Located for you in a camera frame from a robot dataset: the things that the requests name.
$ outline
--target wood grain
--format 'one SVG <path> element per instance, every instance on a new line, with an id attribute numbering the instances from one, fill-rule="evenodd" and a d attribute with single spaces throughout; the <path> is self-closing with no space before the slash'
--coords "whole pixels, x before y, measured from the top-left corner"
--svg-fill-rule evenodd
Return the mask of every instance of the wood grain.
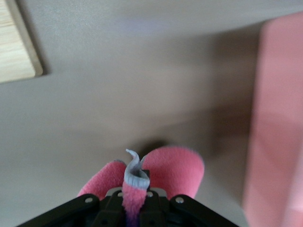
<path id="1" fill-rule="evenodd" d="M 0 0 L 0 83 L 42 75 L 42 67 L 14 0 Z"/>

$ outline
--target pink container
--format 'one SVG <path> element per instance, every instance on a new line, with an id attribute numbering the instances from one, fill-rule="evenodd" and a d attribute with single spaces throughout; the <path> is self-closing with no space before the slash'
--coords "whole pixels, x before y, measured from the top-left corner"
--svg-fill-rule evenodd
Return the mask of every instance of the pink container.
<path id="1" fill-rule="evenodd" d="M 243 207 L 251 227 L 303 227 L 303 13 L 262 31 Z"/>

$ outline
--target pink fabric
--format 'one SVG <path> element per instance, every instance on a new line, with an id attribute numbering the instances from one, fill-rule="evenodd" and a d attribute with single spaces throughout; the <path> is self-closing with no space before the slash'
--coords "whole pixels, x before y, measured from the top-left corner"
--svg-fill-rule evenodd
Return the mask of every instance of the pink fabric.
<path id="1" fill-rule="evenodd" d="M 83 186 L 78 196 L 90 193 L 104 199 L 109 189 L 122 187 L 125 168 L 121 161 L 107 163 Z"/>
<path id="2" fill-rule="evenodd" d="M 123 183 L 123 203 L 122 206 L 126 211 L 126 226 L 139 226 L 139 212 L 143 206 L 146 197 L 146 190 L 129 186 L 126 182 Z"/>
<path id="3" fill-rule="evenodd" d="M 150 171 L 151 187 L 162 188 L 171 199 L 185 194 L 194 198 L 204 175 L 200 155 L 182 147 L 162 147 L 143 160 L 143 169 Z"/>
<path id="4" fill-rule="evenodd" d="M 262 32 L 244 209 L 251 227 L 303 227 L 303 13 Z"/>

